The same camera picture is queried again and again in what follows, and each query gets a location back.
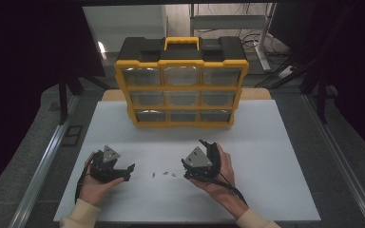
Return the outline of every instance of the yellow organizer box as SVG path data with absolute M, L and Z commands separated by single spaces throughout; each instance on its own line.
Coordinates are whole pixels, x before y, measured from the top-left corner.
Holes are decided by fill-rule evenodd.
M 239 37 L 128 37 L 115 77 L 137 126 L 231 126 L 248 67 Z

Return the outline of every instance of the black wrist sensor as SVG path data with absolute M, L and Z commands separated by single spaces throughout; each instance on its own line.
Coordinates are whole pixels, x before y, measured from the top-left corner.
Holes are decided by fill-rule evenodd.
M 124 181 L 129 181 L 135 164 L 129 165 L 129 167 L 124 170 L 114 169 L 114 165 L 117 163 L 118 158 L 120 158 L 120 155 L 106 145 L 104 151 L 99 150 L 93 154 L 90 176 L 101 183 L 108 183 L 118 178 L 124 178 Z
M 213 179 L 221 171 L 221 155 L 217 144 L 215 142 L 210 144 L 203 140 L 200 142 L 206 147 L 206 155 L 199 147 L 195 147 L 185 160 L 182 159 L 182 165 L 186 169 L 184 175 L 186 179 L 193 176 Z

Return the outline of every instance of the gray floor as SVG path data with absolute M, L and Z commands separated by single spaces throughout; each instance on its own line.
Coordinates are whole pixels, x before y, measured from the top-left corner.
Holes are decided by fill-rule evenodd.
M 254 87 L 266 79 L 268 75 L 261 70 L 254 53 L 248 53 L 248 59 L 251 63 L 251 70 L 244 81 L 244 86 Z M 275 61 L 281 63 L 284 58 L 278 57 Z M 116 86 L 113 78 L 100 79 L 111 86 Z M 365 227 L 365 218 L 339 172 L 327 142 L 318 130 L 312 111 L 298 90 L 301 80 L 301 78 L 297 78 L 278 89 L 270 90 L 270 92 L 273 99 L 277 101 L 280 115 L 322 221 L 280 223 L 280 225 L 282 227 Z M 83 79 L 81 81 L 85 87 L 85 92 L 80 96 L 80 102 L 75 112 L 77 114 L 71 118 L 69 134 L 65 135 L 61 142 L 26 227 L 58 226 L 52 222 L 53 216 L 84 141 L 94 108 L 104 93 L 96 85 Z M 58 101 L 57 86 L 43 93 L 41 108 L 29 129 L 28 135 L 22 141 L 0 178 L 0 227 L 9 226 L 59 123 Z M 327 101 L 326 117 L 337 143 L 365 189 L 365 142 L 343 119 L 332 100 Z M 98 224 L 97 227 L 124 226 Z

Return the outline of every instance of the black cable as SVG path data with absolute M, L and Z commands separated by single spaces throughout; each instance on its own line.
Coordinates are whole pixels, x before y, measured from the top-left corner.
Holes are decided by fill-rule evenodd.
M 267 11 L 268 11 L 268 6 L 269 6 L 269 3 L 267 3 L 267 4 L 266 4 L 266 8 L 265 8 L 265 15 L 266 15 L 266 13 L 267 13 Z
M 208 9 L 209 9 L 209 11 L 210 11 L 210 14 L 212 14 L 212 15 L 213 15 L 213 11 L 210 9 L 210 4 L 208 4 Z
M 230 185 L 232 185 L 233 186 L 233 184 L 231 184 L 231 182 L 229 181 L 229 180 L 227 180 L 227 178 L 225 178 L 224 177 L 224 175 L 222 174 L 222 173 L 219 173 L 223 178 L 224 178 L 224 180 L 228 183 L 228 184 L 230 184 Z
M 293 58 L 287 58 L 282 64 L 280 64 L 280 66 L 278 66 L 278 68 L 274 72 L 272 72 L 266 79 L 262 80 L 261 82 L 257 83 L 256 85 L 254 85 L 254 87 L 259 87 L 268 81 L 269 81 L 268 82 L 268 85 L 269 85 L 271 80 L 273 80 L 279 76 L 278 72 L 283 70 L 285 67 L 289 66 L 292 62 L 293 62 Z
M 227 184 L 225 182 L 219 181 L 219 180 L 214 180 L 214 179 L 208 179 L 205 177 L 201 177 L 201 176 L 197 176 L 197 175 L 192 175 L 190 176 L 191 179 L 197 180 L 197 181 L 201 181 L 201 182 L 210 182 L 210 183 L 214 183 L 217 184 L 218 186 L 221 187 L 225 187 L 228 190 L 234 192 L 236 194 L 236 196 L 245 203 L 245 205 L 248 205 L 247 202 L 245 201 L 244 196 L 242 195 L 242 193 L 239 191 L 239 189 L 237 189 L 236 187 L 234 187 L 231 184 Z
M 207 29 L 207 30 L 196 29 L 197 32 L 202 32 L 202 33 L 206 33 L 206 32 L 209 32 L 209 31 L 215 31 L 215 30 L 218 30 L 218 29 Z
M 236 12 L 234 13 L 236 15 L 236 13 L 241 9 L 241 6 L 243 5 L 243 3 L 240 3 L 239 8 L 236 10 Z
M 271 38 L 271 48 L 275 53 L 278 53 L 275 49 L 274 49 L 274 37 L 270 37 Z
M 85 176 L 89 175 L 89 174 L 87 174 L 87 169 L 88 169 L 88 166 L 91 164 L 91 161 L 93 161 L 93 157 L 94 156 L 91 156 L 91 158 L 87 161 L 87 163 L 85 165 L 85 168 L 82 171 L 82 175 L 79 178 L 78 183 L 76 184 L 75 203 L 76 203 L 76 201 L 79 198 L 79 195 L 81 193 L 81 189 L 82 189 L 82 185 L 83 185 L 83 180 L 85 179 Z
M 251 5 L 251 3 L 248 3 L 247 10 L 245 11 L 245 14 L 248 14 L 248 10 L 250 10 L 250 6 L 254 6 L 254 5 Z
M 290 56 L 290 55 L 284 55 L 284 54 L 280 54 L 280 55 L 276 55 L 276 56 Z M 268 62 L 271 62 L 272 64 L 274 64 L 274 65 L 281 65 L 281 64 L 283 64 L 283 63 L 285 63 L 285 61 L 287 60 L 285 60 L 284 62 L 282 62 L 282 63 L 277 63 L 277 62 L 275 62 L 274 60 L 272 60 L 271 59 L 271 55 L 269 55 L 269 54 L 265 54 L 265 57 L 268 59 Z

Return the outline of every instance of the aluminum rail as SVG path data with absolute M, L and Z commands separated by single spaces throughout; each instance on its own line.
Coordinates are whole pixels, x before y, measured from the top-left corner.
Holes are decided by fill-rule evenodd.
M 55 132 L 51 138 L 51 141 L 48 144 L 46 152 L 44 153 L 43 158 L 41 159 L 40 164 L 38 165 L 34 176 L 31 179 L 25 195 L 23 196 L 19 206 L 17 207 L 13 219 L 11 220 L 9 226 L 10 228 L 25 227 L 34 203 L 36 202 L 44 181 L 46 180 L 46 176 L 55 157 L 55 154 L 58 151 L 59 144 L 61 143 L 61 140 L 63 139 L 63 136 L 67 131 L 67 127 L 69 126 L 72 113 L 74 112 L 76 105 L 79 103 L 79 100 L 79 96 L 71 97 L 68 104 L 67 119 L 65 120 L 64 124 L 58 125 L 55 129 Z
M 327 145 L 329 146 L 330 151 L 334 157 L 334 161 L 336 162 L 336 165 L 339 168 L 343 179 L 346 181 L 349 189 L 354 195 L 356 203 L 360 207 L 360 210 L 365 218 L 365 190 L 363 186 L 355 175 L 355 172 L 352 170 L 351 165 L 348 163 L 345 156 L 343 155 L 343 152 L 337 144 L 328 124 L 323 123 L 316 113 L 316 105 L 313 102 L 311 95 L 303 95 L 302 97 L 312 111 L 313 116 L 318 123 L 319 130 L 321 131 L 324 140 L 325 142 L 327 142 Z

